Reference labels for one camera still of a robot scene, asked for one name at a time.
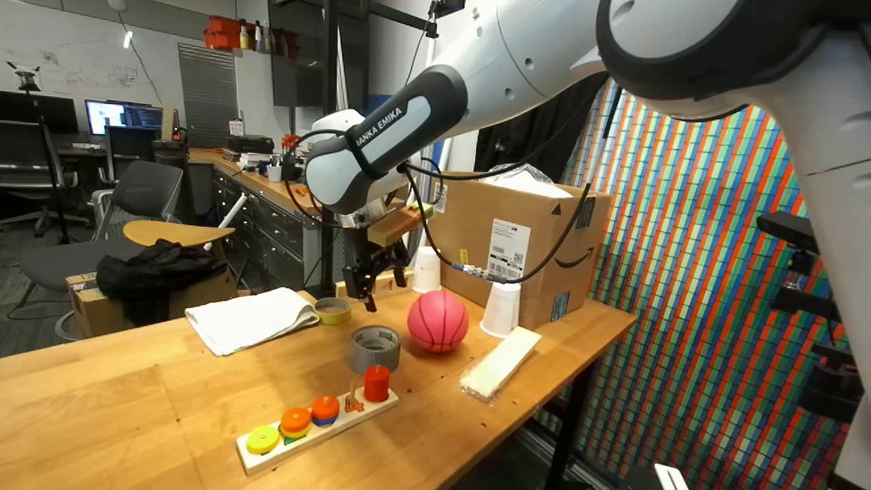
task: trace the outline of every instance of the textured ball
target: textured ball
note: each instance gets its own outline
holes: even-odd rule
[[[466,305],[446,290],[427,290],[409,311],[409,335],[425,351],[451,351],[468,331]]]

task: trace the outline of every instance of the black chair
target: black chair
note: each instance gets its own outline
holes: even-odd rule
[[[106,125],[106,183],[118,183],[130,159],[155,159],[161,131]]]
[[[142,251],[142,244],[127,241],[121,230],[127,217],[178,221],[179,189],[183,168],[134,159],[112,189],[97,189],[106,213],[100,213],[97,230],[89,241],[24,251],[20,267],[32,282],[65,290],[65,277],[95,271],[103,256],[130,259]],[[69,319],[70,313],[54,324],[63,341],[74,341],[74,335],[65,331]]]
[[[0,194],[35,202],[35,213],[4,217],[0,226],[32,221],[43,234],[58,217],[65,237],[63,194],[76,187],[76,174],[63,172],[53,136],[40,123],[0,120]]]

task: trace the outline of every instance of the colorful wall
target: colorful wall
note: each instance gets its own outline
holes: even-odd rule
[[[615,195],[593,297],[640,320],[598,361],[578,448],[611,475],[660,459],[692,488],[824,488],[846,432],[798,394],[812,345],[845,336],[768,306],[789,252],[758,214],[802,214],[777,120],[748,105],[676,123],[615,96],[598,96],[567,180]],[[823,264],[807,289],[828,294]]]

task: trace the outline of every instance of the brown cardboard box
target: brown cardboard box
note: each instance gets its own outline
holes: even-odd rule
[[[430,221],[434,240],[451,260],[492,267],[502,275],[519,275],[523,267],[526,275],[552,251],[578,208],[582,189],[562,187],[571,198],[544,198],[488,183],[450,183],[445,213]],[[611,195],[587,195],[559,252],[519,285],[523,326],[536,330],[585,302],[611,214]],[[488,279],[442,267],[442,282],[488,305]]]
[[[103,297],[95,282],[95,271],[65,277],[70,302],[85,336],[130,330],[134,324],[125,319],[123,305],[118,300]],[[194,282],[186,290],[172,294],[168,319],[186,316],[186,306],[221,302],[238,297],[238,282],[228,271],[212,275],[208,279]]]

